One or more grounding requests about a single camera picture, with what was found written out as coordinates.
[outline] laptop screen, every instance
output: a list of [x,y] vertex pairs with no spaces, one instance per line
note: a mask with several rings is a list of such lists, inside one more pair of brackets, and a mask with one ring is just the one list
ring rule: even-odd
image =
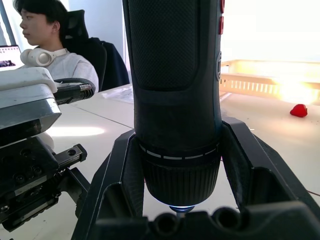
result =
[[23,66],[20,54],[21,52],[17,45],[0,46],[0,72],[15,70]]

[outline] table surface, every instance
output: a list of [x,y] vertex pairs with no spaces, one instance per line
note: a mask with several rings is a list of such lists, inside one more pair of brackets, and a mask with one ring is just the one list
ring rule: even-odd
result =
[[[109,98],[112,92],[114,90],[61,106],[62,116],[49,131],[55,152],[64,151],[75,144],[82,144],[87,150],[87,160],[76,164],[76,167],[89,181],[111,151],[115,139],[134,127],[133,104]],[[236,94],[221,103],[225,115],[244,121],[254,134],[280,153],[309,191],[320,194],[320,107],[308,106],[309,115],[306,118],[291,116],[289,111],[292,107],[286,102]],[[312,196],[320,205],[320,196]],[[212,214],[222,206],[236,208],[221,162],[213,194],[195,210]],[[69,240],[77,223],[75,209],[75,203],[67,193],[63,193],[56,206],[14,232],[8,233],[0,226],[0,239]],[[145,188],[143,214],[153,220],[162,212],[171,210],[154,199]]]

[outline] person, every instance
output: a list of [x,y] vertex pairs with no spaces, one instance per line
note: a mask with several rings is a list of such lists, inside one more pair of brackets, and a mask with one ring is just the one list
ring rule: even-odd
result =
[[[14,8],[21,15],[20,27],[31,46],[55,52],[63,50],[65,29],[67,28],[67,10],[59,0],[15,0]],[[95,68],[84,57],[70,53],[67,49],[45,66],[53,80],[81,78],[91,81],[96,92],[99,79]]]

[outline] red object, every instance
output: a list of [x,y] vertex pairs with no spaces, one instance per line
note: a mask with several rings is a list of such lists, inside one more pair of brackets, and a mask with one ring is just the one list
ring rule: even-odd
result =
[[223,16],[220,17],[220,22],[219,22],[219,34],[222,35],[224,33],[224,21],[225,18]]
[[220,1],[220,10],[222,14],[225,12],[225,0]]
[[290,114],[299,118],[304,118],[308,115],[308,108],[304,104],[297,104],[292,108]]

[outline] black hair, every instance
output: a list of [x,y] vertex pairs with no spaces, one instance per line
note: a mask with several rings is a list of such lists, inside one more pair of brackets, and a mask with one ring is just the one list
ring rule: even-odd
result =
[[14,8],[21,15],[22,9],[33,14],[43,14],[48,23],[60,23],[59,37],[64,42],[67,24],[67,9],[59,0],[14,0]]

